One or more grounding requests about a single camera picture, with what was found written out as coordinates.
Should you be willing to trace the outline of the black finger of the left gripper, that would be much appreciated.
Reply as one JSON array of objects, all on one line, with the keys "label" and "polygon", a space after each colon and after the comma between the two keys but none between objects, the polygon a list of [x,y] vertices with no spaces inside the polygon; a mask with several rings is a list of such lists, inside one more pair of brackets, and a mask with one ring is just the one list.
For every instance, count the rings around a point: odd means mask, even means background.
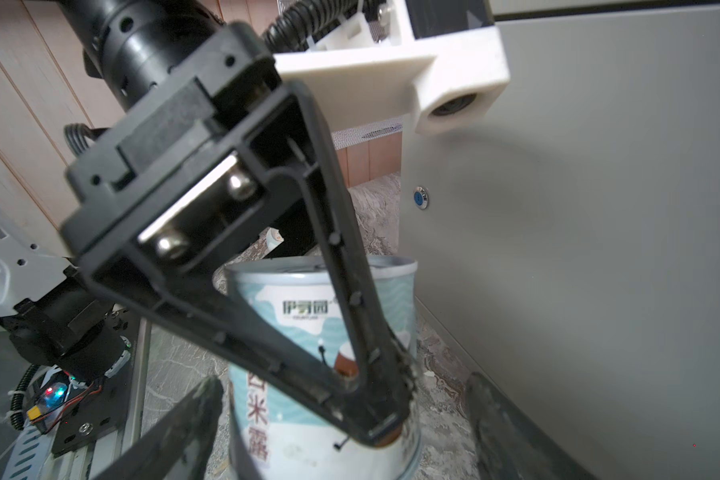
[{"label": "black finger of the left gripper", "polygon": [[[294,154],[292,164],[273,169],[265,182],[256,180],[240,158],[228,156],[172,203],[168,214],[189,215],[189,204],[196,198],[211,208],[218,208],[223,196],[271,205],[279,186],[293,187],[307,210],[312,246],[320,247],[323,258],[337,254],[344,260],[366,259],[351,200],[336,168],[330,134],[313,98],[312,151],[304,154],[296,143],[289,149]],[[211,258],[180,273],[166,272],[145,284],[89,288],[230,361],[224,347],[240,331],[241,323],[224,312],[228,295],[213,287],[212,275],[233,256]]]}]

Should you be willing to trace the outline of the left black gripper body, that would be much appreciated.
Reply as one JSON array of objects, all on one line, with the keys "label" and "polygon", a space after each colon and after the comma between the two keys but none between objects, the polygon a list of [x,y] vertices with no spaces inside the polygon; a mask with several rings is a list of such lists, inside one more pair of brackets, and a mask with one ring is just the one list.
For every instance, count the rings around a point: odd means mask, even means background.
[{"label": "left black gripper body", "polygon": [[242,22],[76,20],[89,69],[125,116],[80,152],[66,177],[79,208],[62,226],[79,275],[91,288],[148,283],[248,247],[256,229],[280,231],[274,257],[312,247],[304,201],[279,186],[271,205],[223,196],[169,206],[230,155],[260,182],[291,165],[291,143],[312,151],[312,95],[285,81],[273,56]]}]

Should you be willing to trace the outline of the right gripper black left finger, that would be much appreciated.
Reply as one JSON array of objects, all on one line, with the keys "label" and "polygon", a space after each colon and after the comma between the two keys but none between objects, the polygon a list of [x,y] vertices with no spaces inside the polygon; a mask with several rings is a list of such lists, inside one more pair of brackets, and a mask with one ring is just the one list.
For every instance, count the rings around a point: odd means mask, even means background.
[{"label": "right gripper black left finger", "polygon": [[103,480],[202,479],[222,413],[223,386],[210,376],[98,477]]}]

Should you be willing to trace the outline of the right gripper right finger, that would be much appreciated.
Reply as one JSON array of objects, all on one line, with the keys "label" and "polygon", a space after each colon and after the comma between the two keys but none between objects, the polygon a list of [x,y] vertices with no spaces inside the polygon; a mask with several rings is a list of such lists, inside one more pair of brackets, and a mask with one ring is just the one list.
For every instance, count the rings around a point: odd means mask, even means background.
[{"label": "right gripper right finger", "polygon": [[592,479],[483,374],[465,386],[476,465],[482,479]]}]

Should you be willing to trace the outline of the teal label pull-tab can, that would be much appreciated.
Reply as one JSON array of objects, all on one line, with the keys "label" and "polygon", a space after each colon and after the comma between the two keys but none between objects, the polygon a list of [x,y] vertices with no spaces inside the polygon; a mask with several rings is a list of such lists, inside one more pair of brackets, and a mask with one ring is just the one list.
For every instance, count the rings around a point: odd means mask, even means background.
[{"label": "teal label pull-tab can", "polygon": [[226,270],[239,479],[410,479],[421,427],[414,260],[282,257]]}]

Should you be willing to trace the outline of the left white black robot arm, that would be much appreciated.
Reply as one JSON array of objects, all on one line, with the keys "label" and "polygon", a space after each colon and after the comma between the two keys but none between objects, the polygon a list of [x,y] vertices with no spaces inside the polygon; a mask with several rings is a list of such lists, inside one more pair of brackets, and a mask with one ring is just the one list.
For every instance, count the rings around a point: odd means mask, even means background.
[{"label": "left white black robot arm", "polygon": [[[370,447],[408,419],[411,358],[394,337],[313,94],[276,69],[282,53],[354,1],[301,1],[263,33],[196,1],[64,1],[86,69],[124,109],[104,129],[69,124],[64,221],[70,256],[0,232],[0,326],[28,361],[90,382],[124,344],[104,324],[120,304],[270,382]],[[273,258],[322,251],[359,370],[337,373],[279,333],[214,272],[273,227]]]}]

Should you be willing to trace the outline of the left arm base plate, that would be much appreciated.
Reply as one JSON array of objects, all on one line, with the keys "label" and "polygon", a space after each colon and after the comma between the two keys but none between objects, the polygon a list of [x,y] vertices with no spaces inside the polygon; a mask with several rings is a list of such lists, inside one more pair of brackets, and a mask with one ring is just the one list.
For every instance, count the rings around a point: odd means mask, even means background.
[{"label": "left arm base plate", "polygon": [[71,350],[52,356],[29,344],[38,338],[16,330],[10,338],[34,358],[9,392],[14,428],[52,437],[59,457],[123,427],[134,390],[140,319],[116,309],[83,335]]}]

